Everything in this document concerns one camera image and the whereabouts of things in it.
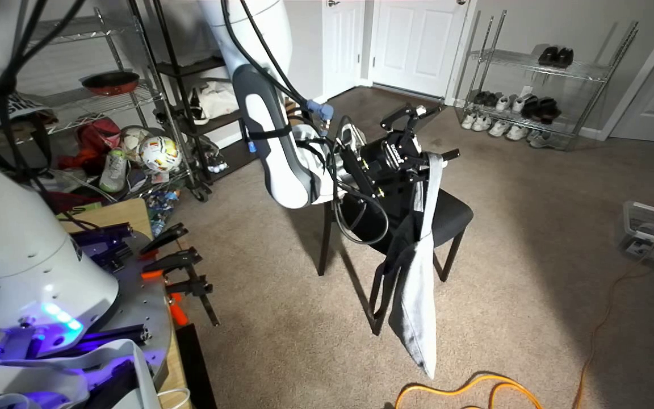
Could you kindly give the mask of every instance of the white robot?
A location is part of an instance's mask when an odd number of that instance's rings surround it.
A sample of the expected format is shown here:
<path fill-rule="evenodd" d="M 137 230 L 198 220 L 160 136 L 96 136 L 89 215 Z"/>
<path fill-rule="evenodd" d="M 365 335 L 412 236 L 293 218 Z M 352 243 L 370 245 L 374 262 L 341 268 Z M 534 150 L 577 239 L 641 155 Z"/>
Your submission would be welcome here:
<path fill-rule="evenodd" d="M 10 84 L 24 55 L 28 28 L 16 25 L 22 5 L 0 0 L 0 93 L 13 90 L 6 79 Z M 331 201 L 335 172 L 327 169 L 324 136 L 309 120 L 290 125 L 283 111 L 283 95 L 302 110 L 307 102 L 285 77 L 277 77 L 290 55 L 282 0 L 202 0 L 202 12 L 226 61 L 242 136 L 263 163 L 268 194 L 289 209 Z M 106 317 L 115 298 L 118 282 L 77 252 L 37 192 L 0 172 L 0 330 L 39 330 L 56 338 L 45 340 L 56 352 Z"/>

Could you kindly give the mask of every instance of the carpet floor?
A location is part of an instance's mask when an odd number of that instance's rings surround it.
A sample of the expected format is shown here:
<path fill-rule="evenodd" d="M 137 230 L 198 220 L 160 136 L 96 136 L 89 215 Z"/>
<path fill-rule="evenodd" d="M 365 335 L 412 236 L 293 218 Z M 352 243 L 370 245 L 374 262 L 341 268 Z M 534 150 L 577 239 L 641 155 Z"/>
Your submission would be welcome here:
<path fill-rule="evenodd" d="M 406 97 L 356 89 L 335 97 L 368 135 Z M 654 144 L 582 142 L 573 152 L 531 150 L 459 128 L 445 110 L 420 129 L 425 150 L 459 148 L 443 188 L 475 209 L 452 276 L 436 285 L 439 371 L 426 380 L 391 327 L 373 337 L 341 256 L 316 276 L 323 206 L 285 211 L 259 163 L 232 172 L 199 204 L 183 194 L 189 224 L 223 321 L 194 299 L 216 403 L 241 407 L 386 407 L 408 381 L 457 388 L 476 371 L 504 372 L 545 407 L 573 407 L 593 327 L 584 407 L 654 407 L 654 265 L 617 249 L 625 201 L 654 204 Z M 364 286 L 382 256 L 343 239 Z M 410 395 L 406 407 L 485 407 L 490 387 L 465 397 Z M 499 407 L 529 407 L 513 394 Z"/>

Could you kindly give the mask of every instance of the door frame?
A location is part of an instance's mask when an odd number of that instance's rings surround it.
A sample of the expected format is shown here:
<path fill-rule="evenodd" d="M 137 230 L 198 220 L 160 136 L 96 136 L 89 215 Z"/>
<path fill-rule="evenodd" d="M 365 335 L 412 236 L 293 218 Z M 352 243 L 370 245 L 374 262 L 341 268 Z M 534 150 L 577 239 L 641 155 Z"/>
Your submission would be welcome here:
<path fill-rule="evenodd" d="M 621 115 L 629 111 L 629 104 L 634 102 L 634 97 L 641 93 L 643 84 L 646 82 L 651 68 L 654 68 L 654 47 L 646 55 L 646 60 L 645 60 L 643 68 L 637 71 L 637 76 L 634 77 L 634 82 L 627 87 L 625 95 L 619 97 L 617 106 L 612 110 L 612 113 L 608 115 L 603 128 L 597 131 L 600 142 L 605 142 L 611 136 L 611 131 L 617 128 Z"/>
<path fill-rule="evenodd" d="M 465 9 L 465 20 L 461 28 L 461 39 L 459 39 L 459 50 L 457 50 L 457 60 L 453 67 L 449 68 L 449 79 L 448 79 L 448 89 L 445 89 L 445 97 L 443 104 L 453 106 L 457 97 L 459 97 L 459 82 L 461 82 L 461 73 L 470 53 L 470 39 L 471 39 L 471 28 L 476 25 L 476 17 L 478 17 L 478 0 L 465 0 L 467 9 Z"/>

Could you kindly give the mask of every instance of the chair leg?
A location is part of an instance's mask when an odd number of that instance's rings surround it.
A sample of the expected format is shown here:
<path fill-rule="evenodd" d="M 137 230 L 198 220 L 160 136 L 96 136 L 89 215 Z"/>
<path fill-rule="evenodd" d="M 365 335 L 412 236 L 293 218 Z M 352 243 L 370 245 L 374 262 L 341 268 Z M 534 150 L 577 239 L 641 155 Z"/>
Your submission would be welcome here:
<path fill-rule="evenodd" d="M 459 236 L 453 236 L 453 243 L 449 243 L 449 252 L 445 256 L 445 265 L 439 270 L 441 282 L 448 279 L 449 268 L 453 265 L 457 252 L 461 248 L 462 242 L 462 231 L 459 231 Z"/>
<path fill-rule="evenodd" d="M 319 245 L 317 276 L 324 276 L 324 270 L 327 270 L 328 242 L 331 242 L 331 209 L 328 209 L 328 203 L 327 203 L 324 204 L 324 224 L 323 224 L 323 245 Z"/>
<path fill-rule="evenodd" d="M 394 293 L 394 278 L 398 278 L 398 272 L 391 272 L 391 276 L 377 272 L 374 279 L 373 279 L 368 321 L 370 321 L 370 330 L 373 330 L 374 337 L 378 337 L 382 324 L 386 322 L 387 306 L 391 306 L 391 299 L 393 299 L 393 293 Z"/>

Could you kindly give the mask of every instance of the metal shelving unit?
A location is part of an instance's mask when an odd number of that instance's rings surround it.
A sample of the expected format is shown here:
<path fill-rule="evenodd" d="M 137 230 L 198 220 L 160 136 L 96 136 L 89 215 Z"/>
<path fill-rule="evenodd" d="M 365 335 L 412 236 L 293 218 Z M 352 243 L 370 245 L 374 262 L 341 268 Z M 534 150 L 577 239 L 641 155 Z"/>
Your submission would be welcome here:
<path fill-rule="evenodd" d="M 137 89 L 132 95 L 109 95 L 109 97 L 93 95 L 85 89 L 72 89 L 63 93 L 42 95 L 39 100 L 45 106 L 54 106 L 56 122 L 51 122 L 47 131 L 59 135 L 121 111 L 142 110 L 144 104 L 154 102 L 154 95 L 142 87 Z"/>
<path fill-rule="evenodd" d="M 553 67 L 541 67 L 536 53 L 515 53 L 515 50 L 501 50 L 498 47 L 498 42 L 501 37 L 501 28 L 506 20 L 506 12 L 501 12 L 498 18 L 488 17 L 485 32 L 476 50 L 467 53 L 467 60 L 462 63 L 461 82 L 459 82 L 459 100 L 462 97 L 462 106 L 457 106 L 459 120 L 467 111 L 478 111 L 490 119 L 504 119 L 504 120 L 525 120 L 536 129 L 546 131 L 546 148 L 565 150 L 578 135 L 578 129 L 591 119 L 594 104 L 603 95 L 608 82 L 612 79 L 619 61 L 625 60 L 629 46 L 634 44 L 637 34 L 637 23 L 629 23 L 625 37 L 619 39 L 617 50 L 611 55 L 608 63 L 582 63 L 573 61 L 567 68 L 553 68 Z M 483 90 L 485 77 L 494 71 L 520 71 L 521 76 L 529 76 L 529 82 L 541 84 L 541 89 L 549 89 L 546 84 L 553 82 L 574 82 L 574 90 L 549 90 L 545 95 L 553 97 L 558 102 L 560 115 L 552 125 L 534 122 L 529 119 L 521 119 L 515 111 L 498 111 L 492 106 L 475 104 L 471 97 Z"/>
<path fill-rule="evenodd" d="M 31 42 L 41 42 L 47 32 L 56 28 L 59 20 L 42 20 L 37 25 Z M 118 67 L 118 71 L 125 71 L 123 57 L 113 44 L 112 37 L 115 34 L 137 34 L 140 37 L 140 30 L 132 17 L 101 17 L 96 9 L 96 17 L 84 17 L 84 18 L 72 18 L 59 37 L 51 39 L 49 46 L 65 46 L 74 42 L 93 42 L 101 39 L 109 46 L 109 53 Z M 101 97 L 93 95 L 85 89 L 68 89 L 54 95 L 31 95 L 33 100 L 41 100 L 47 104 L 54 113 L 56 120 L 54 125 L 47 128 L 49 135 L 72 129 L 93 120 L 99 120 L 105 115 L 118 113 L 118 111 L 130 111 L 137 110 L 138 120 L 142 128 L 148 128 L 142 104 L 150 104 L 156 100 L 156 90 L 150 84 L 148 76 L 140 73 L 140 89 L 126 95 L 115 95 L 115 97 Z"/>
<path fill-rule="evenodd" d="M 31 42 L 42 39 L 47 32 L 51 32 L 51 28 L 59 20 L 42 20 Z M 186 185 L 186 188 L 198 197 L 198 201 L 206 201 L 208 195 L 208 185 L 202 179 L 199 171 L 192 169 L 190 162 L 190 150 L 192 144 L 181 135 L 181 125 L 176 122 L 173 106 L 167 102 L 167 93 L 166 87 L 159 77 L 159 68 L 156 68 L 156 60 L 151 55 L 151 44 L 144 34 L 144 23 L 140 18 L 140 12 L 137 6 L 134 0 L 130 0 L 130 14 L 109 14 L 105 17 L 99 9 L 96 9 L 96 17 L 84 17 L 84 18 L 74 18 L 68 23 L 68 28 L 49 44 L 49 46 L 63 46 L 63 44 L 72 44 L 72 42 L 91 42 L 91 39 L 101 39 L 118 67 L 118 71 L 125 71 L 125 61 L 118 53 L 118 46 L 113 42 L 113 37 L 123 37 L 123 34 L 134 34 L 138 37 L 138 44 L 142 47 L 144 55 L 144 67 L 140 67 L 140 84 L 134 93 L 126 95 L 93 95 L 85 89 L 72 89 L 72 90 L 62 90 L 56 95 L 33 95 L 37 100 L 41 100 L 42 104 L 47 104 L 59 122 L 51 125 L 47 131 L 63 131 L 71 128 L 80 128 L 85 122 L 93 122 L 97 119 L 118 113 L 118 111 L 137 111 L 138 120 L 142 128 L 148 128 L 142 106 L 144 104 L 154 104 L 156 111 L 163 115 L 160 122 L 163 128 L 167 128 L 166 131 L 174 139 L 183 162 L 179 169 L 179 182 Z"/>

